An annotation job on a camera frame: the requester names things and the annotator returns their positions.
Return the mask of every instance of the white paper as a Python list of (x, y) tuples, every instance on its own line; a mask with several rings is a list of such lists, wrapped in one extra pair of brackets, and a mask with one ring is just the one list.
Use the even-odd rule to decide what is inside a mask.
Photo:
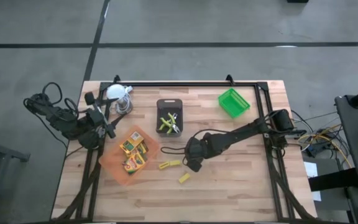
[[(318, 176), (317, 165), (315, 163), (312, 163), (312, 162), (303, 162), (303, 163), (305, 164), (306, 174), (309, 178)], [(318, 202), (321, 201), (320, 191), (312, 192), (311, 194), (313, 195), (313, 200), (318, 201)]]

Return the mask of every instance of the gray floor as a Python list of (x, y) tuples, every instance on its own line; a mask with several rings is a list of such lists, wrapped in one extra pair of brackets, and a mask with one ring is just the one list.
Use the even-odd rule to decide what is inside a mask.
[[(0, 0), (0, 43), (90, 43), (102, 5)], [(112, 0), (106, 16), (101, 42), (358, 41), (358, 1), (351, 0)], [(65, 152), (22, 100), (51, 81), (78, 100), (89, 54), (0, 49), (0, 144), (31, 153), (28, 164), (14, 161), (9, 168), (0, 223), (48, 220)], [(291, 107), (309, 118), (335, 111), (335, 96), (358, 92), (358, 47), (99, 49), (91, 80), (222, 80), (227, 74), (284, 80)], [(318, 128), (334, 117), (310, 123)]]

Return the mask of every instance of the orange tray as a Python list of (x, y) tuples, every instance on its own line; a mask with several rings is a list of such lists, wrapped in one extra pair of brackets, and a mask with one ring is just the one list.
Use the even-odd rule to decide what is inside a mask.
[[(124, 151), (119, 147), (119, 145), (125, 142), (128, 138), (130, 138), (132, 133), (135, 131), (137, 131), (144, 138), (144, 142), (149, 151), (146, 153), (146, 164), (133, 174), (128, 174), (128, 172), (124, 169), (124, 166), (122, 165), (122, 163), (127, 159), (127, 157)], [(105, 151), (104, 154), (99, 158), (99, 163), (114, 177), (114, 179), (117, 180), (119, 184), (129, 185), (136, 178), (136, 176), (139, 175), (142, 169), (148, 165), (150, 160), (155, 159), (155, 156), (160, 146), (156, 141), (154, 141), (154, 139), (147, 135), (138, 126), (131, 127), (131, 129), (127, 133), (125, 133), (124, 137), (120, 138), (116, 142), (117, 143), (115, 143), (113, 147), (110, 147), (108, 151)]]

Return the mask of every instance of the green plastic basket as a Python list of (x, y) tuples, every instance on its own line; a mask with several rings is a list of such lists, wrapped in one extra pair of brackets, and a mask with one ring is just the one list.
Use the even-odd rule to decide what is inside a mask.
[(250, 108), (249, 103), (233, 88), (220, 95), (218, 100), (221, 107), (223, 107), (232, 118), (242, 115)]

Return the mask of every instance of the wooden table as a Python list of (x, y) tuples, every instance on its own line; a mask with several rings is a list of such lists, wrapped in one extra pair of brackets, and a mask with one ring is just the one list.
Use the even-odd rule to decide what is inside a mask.
[[(290, 110), (283, 81), (267, 81), (274, 110)], [(81, 92), (80, 110), (86, 108), (84, 95), (98, 95), (100, 82), (85, 82)], [(255, 91), (250, 87), (234, 87), (250, 104), (250, 110), (236, 119), (219, 106), (218, 96), (229, 87), (135, 87), (134, 109), (122, 119), (116, 129), (117, 138), (106, 140), (105, 151), (111, 149), (131, 126), (140, 126), (159, 141), (160, 146), (183, 147), (198, 130), (205, 128), (233, 130), (258, 117)], [(179, 98), (183, 101), (184, 130), (179, 138), (160, 138), (156, 128), (156, 101)], [(110, 115), (110, 121), (117, 117)], [(68, 153), (80, 145), (70, 142)], [(80, 189), (86, 150), (72, 154), (64, 163), (52, 217), (59, 216)], [(159, 170), (165, 161), (183, 156), (158, 153), (139, 174), (132, 185), (119, 185), (105, 170), (101, 171), (94, 211), (95, 221), (109, 222), (252, 222), (276, 221), (270, 177), (262, 136), (233, 144), (222, 155), (204, 160), (194, 173), (186, 166)], [(308, 179), (299, 147), (286, 148), (284, 157), (292, 192), (306, 210), (316, 216)], [(189, 172), (183, 184), (178, 179)], [(284, 197), (280, 194), (285, 211)], [(88, 211), (88, 199), (83, 215)]]

